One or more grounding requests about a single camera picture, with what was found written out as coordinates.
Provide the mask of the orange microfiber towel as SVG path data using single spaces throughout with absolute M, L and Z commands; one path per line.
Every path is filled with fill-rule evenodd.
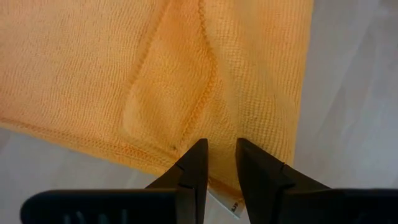
M 291 163 L 313 0 L 0 0 L 0 127 L 162 175 L 200 138 Z

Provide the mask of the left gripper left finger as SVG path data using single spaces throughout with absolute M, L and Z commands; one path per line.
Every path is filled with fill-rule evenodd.
M 203 224 L 208 141 L 199 139 L 144 189 L 48 190 L 21 206 L 22 224 Z

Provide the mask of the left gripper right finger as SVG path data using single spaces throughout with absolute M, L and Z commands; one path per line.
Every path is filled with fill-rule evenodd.
M 244 138 L 236 165 L 251 224 L 398 224 L 398 189 L 333 189 Z

